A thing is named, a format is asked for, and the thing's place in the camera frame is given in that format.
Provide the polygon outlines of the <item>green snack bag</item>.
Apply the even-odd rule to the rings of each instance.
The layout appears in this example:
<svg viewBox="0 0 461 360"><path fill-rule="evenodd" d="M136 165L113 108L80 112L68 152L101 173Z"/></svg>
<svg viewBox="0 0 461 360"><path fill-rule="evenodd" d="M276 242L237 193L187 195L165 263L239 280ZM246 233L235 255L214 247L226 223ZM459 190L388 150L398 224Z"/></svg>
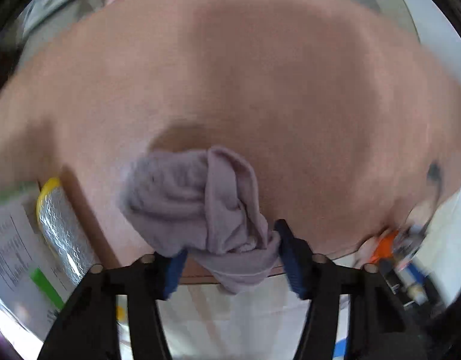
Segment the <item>green snack bag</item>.
<svg viewBox="0 0 461 360"><path fill-rule="evenodd" d="M19 197L23 193L27 193L30 190L39 190L38 183L27 181L19 183L10 188L3 189L0 191L0 205L6 203L8 200L12 200L15 197Z"/></svg>

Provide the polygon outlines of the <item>pink table mat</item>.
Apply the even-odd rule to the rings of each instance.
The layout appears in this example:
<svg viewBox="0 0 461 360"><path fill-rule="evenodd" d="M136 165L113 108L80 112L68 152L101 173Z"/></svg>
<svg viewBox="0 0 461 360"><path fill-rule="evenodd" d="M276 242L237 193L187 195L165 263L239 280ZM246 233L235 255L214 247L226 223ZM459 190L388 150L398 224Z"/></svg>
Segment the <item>pink table mat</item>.
<svg viewBox="0 0 461 360"><path fill-rule="evenodd" d="M150 251L117 206L151 149L243 155L268 220L340 257L461 186L461 84L349 0L117 0L0 91L0 190L59 175L99 258Z"/></svg>

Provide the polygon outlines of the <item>lilac towel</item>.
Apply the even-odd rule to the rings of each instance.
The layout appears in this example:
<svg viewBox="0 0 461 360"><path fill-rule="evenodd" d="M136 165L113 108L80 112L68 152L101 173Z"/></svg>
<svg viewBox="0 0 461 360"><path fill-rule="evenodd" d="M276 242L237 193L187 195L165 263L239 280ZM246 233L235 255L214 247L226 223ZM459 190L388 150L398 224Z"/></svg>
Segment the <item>lilac towel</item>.
<svg viewBox="0 0 461 360"><path fill-rule="evenodd" d="M150 152L128 174L120 209L153 250L187 251L228 292L257 286L277 263L280 236L260 212L256 174L224 147Z"/></svg>

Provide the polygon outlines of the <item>orange snack bag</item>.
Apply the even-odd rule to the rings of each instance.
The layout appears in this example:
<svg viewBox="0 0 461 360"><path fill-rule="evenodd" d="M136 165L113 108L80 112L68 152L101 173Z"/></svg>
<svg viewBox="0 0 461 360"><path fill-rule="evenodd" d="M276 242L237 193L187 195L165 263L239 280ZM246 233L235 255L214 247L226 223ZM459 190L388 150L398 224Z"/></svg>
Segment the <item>orange snack bag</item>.
<svg viewBox="0 0 461 360"><path fill-rule="evenodd" d="M400 271L410 264L426 237L427 233L416 227L386 229L380 235L371 236L361 243L355 253L354 267L378 265L386 259Z"/></svg>

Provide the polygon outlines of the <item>white paper package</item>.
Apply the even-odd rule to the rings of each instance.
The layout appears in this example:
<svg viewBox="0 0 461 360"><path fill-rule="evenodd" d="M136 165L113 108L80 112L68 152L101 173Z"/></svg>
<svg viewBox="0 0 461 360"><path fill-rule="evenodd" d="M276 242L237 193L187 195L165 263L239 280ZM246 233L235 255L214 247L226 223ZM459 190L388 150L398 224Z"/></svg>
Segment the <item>white paper package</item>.
<svg viewBox="0 0 461 360"><path fill-rule="evenodd" d="M31 188L0 201L0 300L28 330L44 339L58 309L31 280L31 272L37 268L43 272L64 301L74 285L39 230L37 196L38 188Z"/></svg>

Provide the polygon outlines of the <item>silver yellow pouch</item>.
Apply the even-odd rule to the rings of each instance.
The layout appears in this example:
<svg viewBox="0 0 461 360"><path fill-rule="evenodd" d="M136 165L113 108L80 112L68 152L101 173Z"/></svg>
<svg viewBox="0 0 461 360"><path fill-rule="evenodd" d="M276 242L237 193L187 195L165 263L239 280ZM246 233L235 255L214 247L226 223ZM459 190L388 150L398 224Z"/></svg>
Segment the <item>silver yellow pouch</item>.
<svg viewBox="0 0 461 360"><path fill-rule="evenodd" d="M64 273L77 286L99 259L58 177L52 177L41 188L36 216L46 243L60 260Z"/></svg>

